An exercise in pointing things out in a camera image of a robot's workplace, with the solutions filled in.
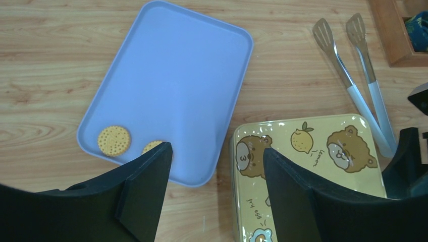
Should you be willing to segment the lavender plastic tray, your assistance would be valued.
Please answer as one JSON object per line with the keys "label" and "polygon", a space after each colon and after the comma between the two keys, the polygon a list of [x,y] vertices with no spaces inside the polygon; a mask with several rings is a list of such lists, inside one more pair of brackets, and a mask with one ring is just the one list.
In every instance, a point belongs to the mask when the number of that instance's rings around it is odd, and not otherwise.
{"label": "lavender plastic tray", "polygon": [[172,144],[169,180],[200,187],[212,177],[250,62],[253,39],[240,27],[164,2],[137,15],[76,134],[86,153],[106,159],[97,137],[122,126],[139,157],[153,141]]}

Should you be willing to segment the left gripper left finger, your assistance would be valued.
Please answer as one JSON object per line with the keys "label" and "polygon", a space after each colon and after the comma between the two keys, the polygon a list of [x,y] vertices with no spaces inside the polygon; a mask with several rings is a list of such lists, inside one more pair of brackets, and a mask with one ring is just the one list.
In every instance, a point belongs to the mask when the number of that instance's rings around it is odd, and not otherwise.
{"label": "left gripper left finger", "polygon": [[172,156],[164,142],[65,190],[1,185],[1,241],[154,241]]}

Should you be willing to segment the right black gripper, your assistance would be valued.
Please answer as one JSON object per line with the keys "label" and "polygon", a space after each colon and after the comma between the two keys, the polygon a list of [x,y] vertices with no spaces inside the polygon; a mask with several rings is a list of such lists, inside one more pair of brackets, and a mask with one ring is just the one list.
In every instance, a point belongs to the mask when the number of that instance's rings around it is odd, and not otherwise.
{"label": "right black gripper", "polygon": [[[414,88],[407,99],[423,114],[427,111],[428,83]],[[396,153],[382,171],[389,199],[427,198],[427,164],[421,161],[418,128],[402,129]]]}

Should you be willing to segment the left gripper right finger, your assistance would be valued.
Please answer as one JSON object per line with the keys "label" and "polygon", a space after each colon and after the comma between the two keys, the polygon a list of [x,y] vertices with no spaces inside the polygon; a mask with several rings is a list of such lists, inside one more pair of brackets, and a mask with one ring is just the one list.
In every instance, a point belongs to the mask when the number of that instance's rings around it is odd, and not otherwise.
{"label": "left gripper right finger", "polygon": [[275,149],[263,153],[278,241],[427,241],[427,165],[398,198],[381,198],[338,185]]}

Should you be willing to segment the silver square tin lid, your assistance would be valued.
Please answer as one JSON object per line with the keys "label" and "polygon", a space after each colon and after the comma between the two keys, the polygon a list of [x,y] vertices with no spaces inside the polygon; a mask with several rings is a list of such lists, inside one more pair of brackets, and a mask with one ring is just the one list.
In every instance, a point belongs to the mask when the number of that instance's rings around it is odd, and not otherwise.
{"label": "silver square tin lid", "polygon": [[262,161],[265,148],[349,189],[386,196],[369,124],[357,114],[244,124],[229,147],[235,241],[277,241]]}

